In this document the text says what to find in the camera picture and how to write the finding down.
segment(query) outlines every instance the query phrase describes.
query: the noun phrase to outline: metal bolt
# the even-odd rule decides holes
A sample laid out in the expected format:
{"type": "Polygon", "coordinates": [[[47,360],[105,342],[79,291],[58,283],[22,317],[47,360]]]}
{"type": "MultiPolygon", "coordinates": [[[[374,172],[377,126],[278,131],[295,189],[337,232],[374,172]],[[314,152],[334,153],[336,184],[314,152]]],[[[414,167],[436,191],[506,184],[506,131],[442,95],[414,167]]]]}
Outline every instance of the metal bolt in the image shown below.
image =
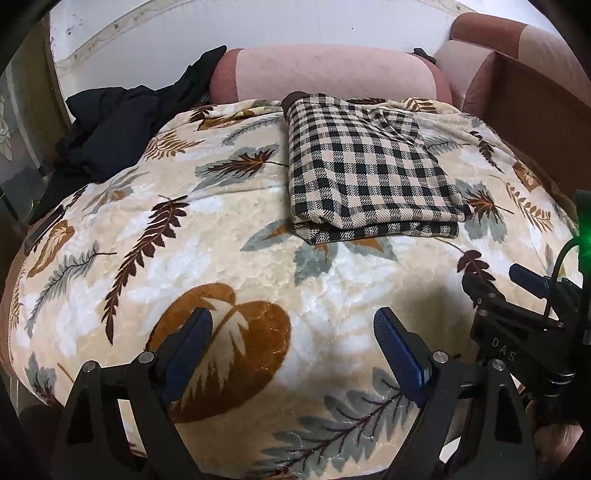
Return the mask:
{"type": "Polygon", "coordinates": [[[433,360],[435,360],[438,364],[444,364],[449,360],[449,355],[441,350],[437,352],[433,352],[433,360]]]}
{"type": "Polygon", "coordinates": [[[499,372],[502,372],[506,368],[503,360],[499,360],[498,358],[491,360],[491,365],[492,365],[492,368],[494,368],[495,370],[498,370],[499,372]]]}
{"type": "Polygon", "coordinates": [[[84,365],[82,365],[82,370],[84,372],[92,372],[96,367],[96,362],[94,360],[88,360],[87,362],[84,362],[84,365]]]}
{"type": "Polygon", "coordinates": [[[155,357],[154,352],[142,352],[138,357],[138,362],[141,364],[149,364],[155,357]]]}

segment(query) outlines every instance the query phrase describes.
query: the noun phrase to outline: checkered cloth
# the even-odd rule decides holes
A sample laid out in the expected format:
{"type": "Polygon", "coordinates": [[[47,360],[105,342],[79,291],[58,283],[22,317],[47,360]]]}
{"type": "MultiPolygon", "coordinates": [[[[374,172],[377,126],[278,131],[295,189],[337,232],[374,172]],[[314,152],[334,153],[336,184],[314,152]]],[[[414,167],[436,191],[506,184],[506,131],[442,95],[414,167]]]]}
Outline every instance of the checkered cloth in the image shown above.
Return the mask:
{"type": "Polygon", "coordinates": [[[457,222],[472,216],[411,113],[317,94],[297,99],[285,117],[291,217],[308,243],[454,238],[457,222]]]}

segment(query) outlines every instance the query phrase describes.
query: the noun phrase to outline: cable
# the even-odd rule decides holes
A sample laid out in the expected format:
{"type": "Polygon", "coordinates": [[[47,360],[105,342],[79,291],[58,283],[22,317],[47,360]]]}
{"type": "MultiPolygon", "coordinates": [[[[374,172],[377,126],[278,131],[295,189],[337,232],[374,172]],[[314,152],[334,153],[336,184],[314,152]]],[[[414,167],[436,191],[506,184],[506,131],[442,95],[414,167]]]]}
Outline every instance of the cable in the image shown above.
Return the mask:
{"type": "Polygon", "coordinates": [[[565,246],[562,247],[562,250],[556,257],[556,263],[554,264],[554,270],[552,270],[552,277],[550,277],[550,288],[548,289],[548,296],[546,297],[546,308],[544,309],[544,318],[547,319],[550,315],[550,300],[554,296],[554,290],[556,288],[556,281],[558,280],[558,272],[560,271],[560,267],[562,266],[562,262],[564,261],[564,257],[569,251],[576,247],[580,243],[580,237],[575,236],[571,238],[568,242],[566,242],[565,246]]]}

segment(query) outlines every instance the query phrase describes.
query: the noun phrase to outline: pink cushion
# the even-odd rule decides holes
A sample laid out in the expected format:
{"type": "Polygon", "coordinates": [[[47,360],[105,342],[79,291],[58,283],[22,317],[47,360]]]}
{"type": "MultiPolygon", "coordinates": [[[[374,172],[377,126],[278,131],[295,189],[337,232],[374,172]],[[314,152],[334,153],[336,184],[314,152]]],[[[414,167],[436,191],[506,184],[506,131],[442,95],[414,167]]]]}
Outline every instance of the pink cushion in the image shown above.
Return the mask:
{"type": "Polygon", "coordinates": [[[496,52],[449,40],[437,51],[435,59],[449,80],[453,106],[470,115],[484,117],[494,85],[496,52]]]}
{"type": "Polygon", "coordinates": [[[450,36],[519,60],[591,106],[591,82],[577,57],[562,39],[545,30],[506,18],[466,13],[454,20],[450,36]]]}
{"type": "Polygon", "coordinates": [[[291,45],[231,50],[212,77],[213,103],[281,100],[301,90],[337,98],[451,103],[442,72],[426,60],[394,50],[344,45],[291,45]]]}

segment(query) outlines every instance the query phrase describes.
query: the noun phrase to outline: leaf pattern blanket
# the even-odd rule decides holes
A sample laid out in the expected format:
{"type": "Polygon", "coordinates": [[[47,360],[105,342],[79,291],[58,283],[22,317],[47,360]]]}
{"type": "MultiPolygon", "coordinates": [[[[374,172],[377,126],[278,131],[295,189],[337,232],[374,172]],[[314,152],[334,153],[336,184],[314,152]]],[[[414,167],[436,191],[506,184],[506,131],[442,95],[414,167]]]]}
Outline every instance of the leaf pattern blanket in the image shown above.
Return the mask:
{"type": "MultiPolygon", "coordinates": [[[[548,274],[572,225],[477,118],[425,99],[356,101],[413,112],[475,211],[456,239],[305,243],[288,220],[279,102],[197,108],[165,125],[136,166],[66,199],[22,264],[7,291],[20,380],[63,405],[84,361],[127,363],[207,307],[212,340],[170,408],[203,471],[332,479],[386,468],[417,411],[374,339],[375,311],[391,307],[430,348],[468,361],[462,275],[541,311],[509,267],[548,274]]],[[[562,274],[580,281],[576,255],[562,274]]],[[[129,404],[122,412],[142,452],[129,404]]]]}

